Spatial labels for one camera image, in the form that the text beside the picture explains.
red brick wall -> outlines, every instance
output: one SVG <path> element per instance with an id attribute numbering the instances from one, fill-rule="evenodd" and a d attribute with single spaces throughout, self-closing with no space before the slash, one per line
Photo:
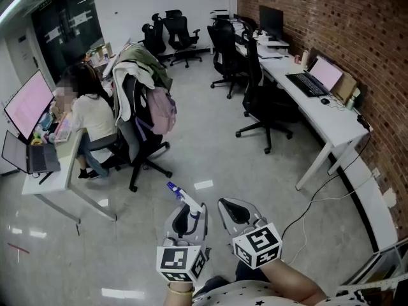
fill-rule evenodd
<path id="1" fill-rule="evenodd" d="M 362 157 L 397 194 L 391 214 L 406 237 L 408 0 L 238 0 L 238 13 L 258 22 L 260 4 L 284 12 L 293 53 L 315 47 L 368 86 L 361 112 L 374 134 Z"/>

bracelet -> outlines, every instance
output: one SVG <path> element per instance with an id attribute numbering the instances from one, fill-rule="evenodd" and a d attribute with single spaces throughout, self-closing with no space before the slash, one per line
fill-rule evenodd
<path id="1" fill-rule="evenodd" d="M 193 293 L 195 292 L 196 288 L 192 287 L 191 290 L 186 291 L 185 293 L 181 293 L 180 291 L 175 291 L 170 287 L 170 283 L 167 285 L 167 289 L 171 292 L 171 293 L 175 293 L 176 295 L 180 295 L 180 296 L 188 296 L 188 295 L 193 295 Z"/>

gray floor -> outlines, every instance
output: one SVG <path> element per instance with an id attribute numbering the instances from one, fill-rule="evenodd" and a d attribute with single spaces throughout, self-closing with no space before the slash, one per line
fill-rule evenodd
<path id="1" fill-rule="evenodd" d="M 208 244 L 213 255 L 202 281 L 217 274 L 233 278 L 237 259 L 230 254 L 227 234 L 216 210 L 222 197 L 255 204 L 278 231 L 307 206 L 313 192 L 328 178 L 326 162 L 298 192 L 295 184 L 317 156 L 320 146 L 302 124 L 291 126 L 292 140 L 272 131 L 272 153 L 266 156 L 262 130 L 235 138 L 235 131 L 252 124 L 243 116 L 243 90 L 227 100 L 227 87 L 210 89 L 220 79 L 212 56 L 169 69 L 174 78 L 177 124 L 167 135 L 171 149 L 156 161 L 174 172 L 183 187 L 210 212 Z M 78 173 L 75 167 L 74 177 Z M 75 224 L 34 196 L 21 196 L 23 174 L 0 182 L 0 300 L 7 306 L 29 305 L 161 305 L 166 283 L 156 273 L 156 246 L 163 239 L 164 220 L 178 202 L 166 187 L 167 178 L 142 171 L 139 190 L 131 193 L 131 169 L 113 171 L 110 178 L 75 183 L 89 196 L 116 211 L 111 222 L 71 196 L 52 200 L 82 219 L 80 237 Z M 213 187 L 194 189 L 212 180 Z M 318 198 L 336 198 L 347 191 L 335 179 Z M 314 203 L 306 218 L 307 246 L 293 266 L 328 294 L 371 255 L 367 233 L 349 198 Z M 302 222 L 285 236 L 283 259 L 290 262 L 303 245 Z M 7 243 L 29 251 L 18 252 Z"/>

open laptop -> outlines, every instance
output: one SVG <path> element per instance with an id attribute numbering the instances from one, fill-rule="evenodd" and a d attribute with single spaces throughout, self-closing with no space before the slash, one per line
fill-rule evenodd
<path id="1" fill-rule="evenodd" d="M 308 97 L 329 95 L 343 72 L 330 61 L 318 55 L 307 71 L 301 74 L 286 75 Z"/>
<path id="2" fill-rule="evenodd" d="M 61 170 L 53 144 L 26 145 L 9 131 L 4 139 L 1 156 L 16 168 L 29 174 Z"/>

wall socket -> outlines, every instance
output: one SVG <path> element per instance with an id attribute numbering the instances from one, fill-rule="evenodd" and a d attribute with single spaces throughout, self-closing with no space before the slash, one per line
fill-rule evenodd
<path id="1" fill-rule="evenodd" d="M 374 168 L 374 170 L 372 170 L 372 174 L 373 174 L 375 179 L 377 179 L 381 175 L 380 170 L 378 170 L 378 168 Z"/>

